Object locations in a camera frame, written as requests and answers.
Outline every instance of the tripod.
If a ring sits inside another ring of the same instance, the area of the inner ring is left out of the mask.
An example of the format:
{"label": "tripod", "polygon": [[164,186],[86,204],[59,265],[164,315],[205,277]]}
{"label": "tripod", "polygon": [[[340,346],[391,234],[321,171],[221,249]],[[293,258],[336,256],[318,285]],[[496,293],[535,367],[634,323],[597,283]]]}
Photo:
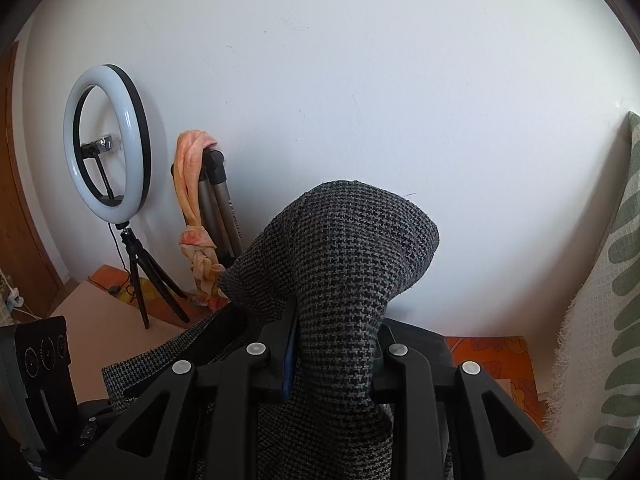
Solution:
{"label": "tripod", "polygon": [[[100,176],[102,177],[102,181],[104,182],[104,187],[107,190],[107,196],[104,197],[104,199],[108,199],[112,202],[118,203],[118,200],[121,201],[122,198],[116,197],[113,193],[113,189],[111,189],[109,179],[107,178],[107,174],[104,171],[102,162],[100,161],[100,148],[98,147],[98,142],[100,141],[95,141],[83,145],[82,149],[84,153],[82,154],[82,156],[84,158],[92,158],[93,160],[95,160],[95,163],[98,166],[98,171],[100,172]],[[153,286],[160,293],[160,296],[162,296],[162,298],[171,307],[171,310],[175,312],[175,315],[178,316],[183,322],[188,323],[190,321],[189,316],[187,316],[178,302],[175,301],[175,298],[171,295],[166,286],[168,285],[169,288],[174,291],[180,298],[186,298],[187,295],[180,290],[180,287],[176,285],[174,280],[172,280],[169,275],[164,272],[158,262],[156,262],[151,254],[149,254],[148,251],[142,246],[142,242],[136,238],[136,235],[129,227],[129,221],[123,222],[122,224],[116,224],[116,229],[121,231],[120,238],[122,238],[122,243],[127,249],[127,254],[129,255],[129,273],[131,285],[133,285],[133,290],[135,291],[136,297],[138,298],[138,307],[140,309],[142,321],[145,324],[145,329],[149,328],[149,317],[146,314],[145,298],[142,295],[142,286],[140,285],[138,266],[140,266],[140,268],[145,272],[146,276],[149,278],[149,281],[153,283]]]}
{"label": "tripod", "polygon": [[144,270],[146,276],[149,278],[149,281],[156,288],[160,296],[162,296],[162,298],[175,312],[175,315],[178,316],[183,322],[188,323],[189,316],[187,316],[178,302],[175,301],[175,298],[167,289],[167,285],[180,298],[186,298],[187,295],[180,290],[180,287],[176,285],[174,280],[172,280],[169,275],[164,272],[158,262],[156,262],[151,254],[149,254],[148,251],[142,246],[142,242],[140,242],[140,240],[136,238],[136,235],[133,233],[131,228],[128,227],[128,225],[129,222],[125,222],[124,224],[117,224],[116,228],[122,230],[122,232],[120,233],[120,238],[122,238],[122,243],[127,249],[127,254],[129,254],[129,272],[131,285],[133,285],[133,290],[136,292],[136,297],[138,298],[138,307],[140,309],[140,315],[142,316],[142,321],[145,324],[145,328],[149,328],[149,318],[146,314],[145,298],[142,295],[142,286],[140,285],[138,266],[140,266],[140,268]]}

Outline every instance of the white ring light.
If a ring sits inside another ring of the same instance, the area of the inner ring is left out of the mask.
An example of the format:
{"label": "white ring light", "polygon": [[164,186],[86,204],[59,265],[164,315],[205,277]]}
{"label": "white ring light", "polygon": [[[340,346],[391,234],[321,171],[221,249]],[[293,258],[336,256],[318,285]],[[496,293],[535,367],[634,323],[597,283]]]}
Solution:
{"label": "white ring light", "polygon": [[[125,159],[124,197],[103,195],[84,166],[79,129],[82,106],[89,92],[100,87],[113,105],[122,136]],[[133,82],[117,66],[100,65],[84,72],[71,89],[63,121],[66,164],[78,193],[91,211],[105,222],[122,224],[142,208],[151,176],[148,127],[142,101]]]}

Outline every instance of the black mount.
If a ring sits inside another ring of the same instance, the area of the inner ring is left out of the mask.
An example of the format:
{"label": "black mount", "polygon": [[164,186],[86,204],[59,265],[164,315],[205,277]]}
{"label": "black mount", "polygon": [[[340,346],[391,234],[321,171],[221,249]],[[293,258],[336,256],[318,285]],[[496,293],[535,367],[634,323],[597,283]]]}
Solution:
{"label": "black mount", "polygon": [[[223,313],[238,311],[229,304]],[[291,301],[279,321],[265,325],[257,342],[227,359],[168,365],[65,479],[191,480],[204,457],[204,480],[255,480],[257,406],[289,399],[297,331]],[[387,326],[378,333],[375,361],[371,397],[395,410],[392,480],[442,480],[440,402],[447,411],[456,480],[577,480],[479,365],[430,362],[396,344]],[[212,419],[206,422],[212,401]]]}
{"label": "black mount", "polygon": [[142,321],[145,324],[145,328],[149,328],[149,318],[146,314],[145,298],[142,295],[142,286],[140,285],[140,275],[138,273],[138,266],[144,271],[149,281],[153,283],[162,299],[167,302],[171,309],[175,312],[183,322],[188,323],[189,316],[185,313],[182,307],[175,301],[175,298],[171,295],[167,286],[174,291],[180,298],[186,298],[187,295],[180,289],[178,285],[172,280],[169,275],[164,272],[162,267],[156,262],[148,253],[148,251],[142,246],[142,242],[136,238],[130,227],[129,222],[124,224],[116,224],[118,229],[121,229],[120,238],[129,255],[129,274],[131,285],[136,293],[138,299],[138,307],[140,309],[140,315]]}

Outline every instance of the orange towel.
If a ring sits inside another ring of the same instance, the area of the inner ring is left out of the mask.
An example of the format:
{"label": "orange towel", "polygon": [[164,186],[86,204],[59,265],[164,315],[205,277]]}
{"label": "orange towel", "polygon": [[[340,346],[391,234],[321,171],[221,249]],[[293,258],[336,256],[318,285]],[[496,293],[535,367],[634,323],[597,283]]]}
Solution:
{"label": "orange towel", "polygon": [[210,306],[220,306],[226,300],[218,286],[218,276],[224,272],[216,256],[216,246],[202,226],[198,206],[198,178],[202,166],[202,150],[216,139],[200,130],[189,130],[178,136],[174,159],[174,187],[187,228],[180,236],[180,250],[191,260],[191,270],[198,291],[204,293]]}

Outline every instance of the orange cloth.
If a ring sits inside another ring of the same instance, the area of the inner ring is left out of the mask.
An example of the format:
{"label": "orange cloth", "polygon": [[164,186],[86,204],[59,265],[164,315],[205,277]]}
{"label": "orange cloth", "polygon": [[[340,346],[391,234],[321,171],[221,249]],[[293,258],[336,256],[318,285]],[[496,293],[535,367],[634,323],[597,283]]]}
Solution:
{"label": "orange cloth", "polygon": [[216,298],[226,296],[218,286],[218,276],[225,267],[218,261],[216,246],[202,226],[198,205],[198,179],[202,166],[202,150],[213,146],[216,139],[200,130],[188,130],[178,136],[174,159],[174,187],[178,203],[187,221],[187,228],[180,236],[180,250],[191,260],[191,270],[198,290],[210,304],[218,304]]}
{"label": "orange cloth", "polygon": [[542,427],[527,342],[522,337],[447,337],[453,361],[475,361],[496,380],[510,381],[511,399]]}

